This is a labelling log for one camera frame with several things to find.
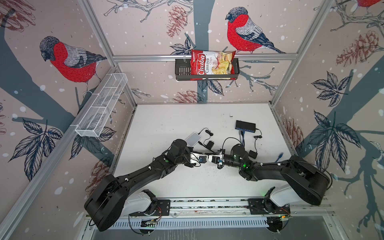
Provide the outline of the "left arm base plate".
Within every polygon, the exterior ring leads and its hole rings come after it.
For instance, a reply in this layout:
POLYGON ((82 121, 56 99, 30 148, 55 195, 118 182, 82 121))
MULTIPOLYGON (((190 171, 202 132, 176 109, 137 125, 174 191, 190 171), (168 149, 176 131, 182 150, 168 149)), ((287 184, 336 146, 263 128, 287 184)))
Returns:
POLYGON ((144 212, 130 214, 130 217, 159 217, 169 216, 171 208, 170 200, 157 200, 156 205, 151 204, 144 212))

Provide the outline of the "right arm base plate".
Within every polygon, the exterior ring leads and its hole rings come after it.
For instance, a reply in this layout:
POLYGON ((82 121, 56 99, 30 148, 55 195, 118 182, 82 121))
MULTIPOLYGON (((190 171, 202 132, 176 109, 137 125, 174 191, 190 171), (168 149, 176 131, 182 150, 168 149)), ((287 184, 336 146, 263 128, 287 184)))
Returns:
POLYGON ((247 208, 250 210, 251 215, 289 215, 291 213, 288 205, 279 207, 271 200, 264 200, 260 198, 248 199, 247 208))

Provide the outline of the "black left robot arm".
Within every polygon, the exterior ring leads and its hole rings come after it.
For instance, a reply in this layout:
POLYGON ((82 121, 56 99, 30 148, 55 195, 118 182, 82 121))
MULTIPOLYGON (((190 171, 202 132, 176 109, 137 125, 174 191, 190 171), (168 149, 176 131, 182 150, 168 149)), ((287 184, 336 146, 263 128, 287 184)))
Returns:
POLYGON ((123 176, 105 176, 84 205, 98 230, 103 232, 110 228, 120 218, 127 198, 140 188, 169 175, 178 165, 193 168, 193 149, 186 141, 176 139, 147 166, 123 176))

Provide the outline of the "white small switch box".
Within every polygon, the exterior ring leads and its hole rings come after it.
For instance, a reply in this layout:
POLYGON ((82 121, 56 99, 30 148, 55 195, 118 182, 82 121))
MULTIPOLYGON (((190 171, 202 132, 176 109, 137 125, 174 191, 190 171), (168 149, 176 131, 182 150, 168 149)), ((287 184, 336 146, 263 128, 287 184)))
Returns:
POLYGON ((194 147, 201 140, 201 138, 202 137, 198 133, 193 132, 185 139, 185 141, 188 147, 194 147))

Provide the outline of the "black network switch box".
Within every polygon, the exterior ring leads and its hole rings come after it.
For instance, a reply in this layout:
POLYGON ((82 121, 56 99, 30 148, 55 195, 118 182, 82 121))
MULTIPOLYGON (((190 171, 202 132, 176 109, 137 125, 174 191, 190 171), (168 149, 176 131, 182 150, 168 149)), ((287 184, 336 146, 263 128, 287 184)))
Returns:
POLYGON ((254 133, 256 131, 256 124, 236 120, 235 129, 244 132, 254 133))

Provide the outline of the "black power adapter with cord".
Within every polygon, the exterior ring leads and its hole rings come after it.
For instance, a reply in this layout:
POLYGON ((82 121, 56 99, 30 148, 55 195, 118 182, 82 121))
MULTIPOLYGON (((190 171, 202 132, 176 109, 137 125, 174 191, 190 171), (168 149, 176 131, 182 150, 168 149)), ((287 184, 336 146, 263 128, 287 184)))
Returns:
POLYGON ((212 147, 214 146, 214 142, 211 141, 211 137, 214 135, 214 133, 212 131, 210 131, 208 128, 203 128, 199 133, 198 135, 201 136, 201 133, 205 132, 206 134, 209 135, 209 137, 207 139, 205 139, 204 141, 198 141, 198 144, 203 146, 205 149, 209 150, 209 151, 213 151, 212 150, 212 147))

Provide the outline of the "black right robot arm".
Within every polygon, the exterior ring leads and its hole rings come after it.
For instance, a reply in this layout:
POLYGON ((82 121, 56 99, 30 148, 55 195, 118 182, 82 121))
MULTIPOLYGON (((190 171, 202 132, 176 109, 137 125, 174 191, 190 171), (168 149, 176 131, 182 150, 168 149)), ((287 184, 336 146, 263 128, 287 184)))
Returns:
POLYGON ((224 166, 238 168, 239 175, 247 181, 285 181, 303 201, 314 206, 321 204, 331 184, 327 175, 298 156, 275 163, 254 162, 240 144, 233 146, 229 155, 222 149, 220 154, 211 157, 210 161, 216 164, 218 169, 224 166))

